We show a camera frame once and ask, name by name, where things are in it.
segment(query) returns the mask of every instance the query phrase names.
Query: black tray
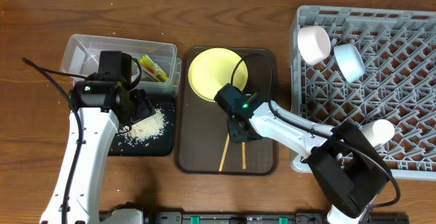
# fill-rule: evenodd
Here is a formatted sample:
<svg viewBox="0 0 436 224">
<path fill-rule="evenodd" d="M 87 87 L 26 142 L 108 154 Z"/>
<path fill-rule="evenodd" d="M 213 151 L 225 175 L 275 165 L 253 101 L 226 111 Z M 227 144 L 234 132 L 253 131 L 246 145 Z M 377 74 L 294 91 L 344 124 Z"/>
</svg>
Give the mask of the black tray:
<svg viewBox="0 0 436 224">
<path fill-rule="evenodd" d="M 178 140 L 176 144 L 175 163 L 187 173 L 201 174 L 242 174 L 264 176 L 277 167 L 277 143 L 271 139 L 247 142 L 247 169 L 242 169 L 241 144 L 229 143 L 223 171 L 219 171 L 221 156 L 227 138 L 227 115 L 215 103 L 198 97 L 191 89 L 187 74 L 193 59 L 207 47 L 192 48 L 185 55 L 181 76 L 182 92 L 177 99 L 181 108 L 179 116 Z M 228 48 L 244 57 L 251 53 L 269 56 L 274 63 L 274 55 L 265 49 Z M 267 60 L 263 57 L 251 57 L 245 61 L 249 73 L 244 93 L 261 93 L 267 97 L 270 71 Z"/>
</svg>

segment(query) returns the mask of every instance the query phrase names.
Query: wooden chopstick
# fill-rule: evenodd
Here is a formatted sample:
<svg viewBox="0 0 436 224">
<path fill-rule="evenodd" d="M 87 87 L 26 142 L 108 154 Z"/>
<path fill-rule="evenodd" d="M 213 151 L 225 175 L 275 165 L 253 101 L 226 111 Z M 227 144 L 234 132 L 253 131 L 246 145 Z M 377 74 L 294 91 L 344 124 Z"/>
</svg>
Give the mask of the wooden chopstick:
<svg viewBox="0 0 436 224">
<path fill-rule="evenodd" d="M 247 162 L 245 161 L 245 142 L 243 142 L 243 170 L 247 169 Z"/>
<path fill-rule="evenodd" d="M 225 139 L 225 146 L 224 146 L 223 156 L 221 158 L 221 163 L 219 164 L 219 171 L 220 172 L 223 171 L 225 155 L 227 154 L 227 148 L 229 147 L 229 141 L 230 141 L 230 135 L 227 134 L 227 139 Z"/>
</svg>

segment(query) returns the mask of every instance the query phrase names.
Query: white bowl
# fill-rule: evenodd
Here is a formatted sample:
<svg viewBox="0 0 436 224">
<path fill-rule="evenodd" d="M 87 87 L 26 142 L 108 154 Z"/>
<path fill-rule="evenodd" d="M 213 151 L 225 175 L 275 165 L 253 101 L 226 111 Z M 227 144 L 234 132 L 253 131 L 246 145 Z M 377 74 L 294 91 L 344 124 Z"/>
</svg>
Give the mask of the white bowl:
<svg viewBox="0 0 436 224">
<path fill-rule="evenodd" d="M 384 145 L 395 135 L 394 125 L 386 119 L 367 123 L 362 127 L 362 133 L 373 147 Z"/>
<path fill-rule="evenodd" d="M 298 49 L 301 57 L 309 64 L 315 65 L 330 54 L 330 38 L 320 26 L 303 27 L 298 32 Z"/>
<path fill-rule="evenodd" d="M 345 79 L 352 83 L 365 73 L 362 57 L 353 44 L 335 46 L 334 57 Z"/>
</svg>

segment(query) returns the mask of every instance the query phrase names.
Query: yellow plate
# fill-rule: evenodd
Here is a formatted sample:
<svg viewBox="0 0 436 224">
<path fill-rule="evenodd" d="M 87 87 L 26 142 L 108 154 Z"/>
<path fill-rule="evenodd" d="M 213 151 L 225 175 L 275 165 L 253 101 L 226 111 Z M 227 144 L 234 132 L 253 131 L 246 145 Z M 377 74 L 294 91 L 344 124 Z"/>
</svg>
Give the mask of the yellow plate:
<svg viewBox="0 0 436 224">
<path fill-rule="evenodd" d="M 201 98 L 213 98 L 225 84 L 230 83 L 233 69 L 240 56 L 225 48 L 213 48 L 200 53 L 189 66 L 188 79 L 192 90 Z M 234 74 L 233 85 L 243 90 L 247 84 L 247 66 L 242 62 Z"/>
</svg>

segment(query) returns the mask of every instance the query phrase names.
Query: dish rack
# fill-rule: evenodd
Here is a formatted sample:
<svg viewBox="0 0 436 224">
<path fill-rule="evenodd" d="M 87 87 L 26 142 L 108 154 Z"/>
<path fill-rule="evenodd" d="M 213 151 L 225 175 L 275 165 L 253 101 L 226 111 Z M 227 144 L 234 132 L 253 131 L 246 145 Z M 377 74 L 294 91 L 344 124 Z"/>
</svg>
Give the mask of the dish rack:
<svg viewBox="0 0 436 224">
<path fill-rule="evenodd" d="M 310 66 L 297 35 L 313 25 L 327 31 L 331 53 Z M 353 83 L 334 59 L 332 49 L 340 44 L 354 44 L 364 61 L 365 75 Z M 290 27 L 290 69 L 291 112 L 334 126 L 387 119 L 395 136 L 376 150 L 394 177 L 436 180 L 436 13 L 301 6 Z M 300 160 L 295 157 L 292 168 L 310 172 Z"/>
</svg>

